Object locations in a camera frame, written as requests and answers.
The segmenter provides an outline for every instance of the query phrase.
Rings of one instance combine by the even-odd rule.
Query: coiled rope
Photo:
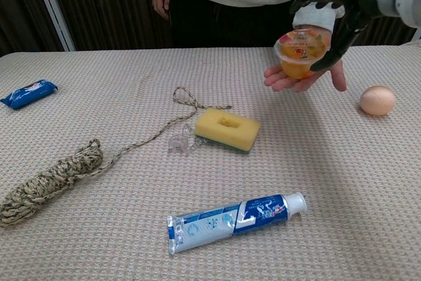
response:
[[[189,96],[189,100],[182,101],[177,96],[178,90],[185,91]],[[101,143],[97,139],[91,140],[87,146],[78,149],[72,156],[59,160],[55,166],[48,168],[46,171],[40,172],[36,177],[22,183],[7,194],[0,205],[0,226],[11,226],[26,220],[40,210],[45,202],[63,191],[72,188],[77,180],[97,176],[115,164],[115,162],[117,162],[124,153],[155,140],[170,125],[191,118],[198,109],[232,108],[230,105],[223,107],[202,105],[197,101],[192,93],[184,87],[177,87],[174,90],[173,100],[174,102],[182,105],[192,106],[194,107],[194,110],[188,115],[177,116],[176,118],[169,120],[149,139],[123,147],[104,166],[101,166],[103,162],[103,151],[100,148]]]

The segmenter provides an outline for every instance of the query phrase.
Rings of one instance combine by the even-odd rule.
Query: jelly cup lid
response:
[[[312,29],[299,29],[280,37],[274,49],[284,61],[312,64],[321,59],[329,47],[323,42],[321,34]]]

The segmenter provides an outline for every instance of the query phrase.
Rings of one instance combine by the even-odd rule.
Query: brown egg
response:
[[[361,95],[360,107],[369,115],[386,115],[396,105],[393,92],[384,86],[373,86]]]

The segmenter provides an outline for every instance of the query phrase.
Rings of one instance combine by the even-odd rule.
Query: toothpaste cap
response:
[[[285,200],[287,201],[289,218],[292,217],[295,213],[307,212],[307,204],[305,203],[304,196],[300,192],[286,195]]]

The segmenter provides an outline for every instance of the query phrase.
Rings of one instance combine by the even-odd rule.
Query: blue packet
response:
[[[33,84],[15,90],[6,98],[0,100],[6,106],[16,110],[34,101],[51,95],[57,86],[48,80],[38,80]]]

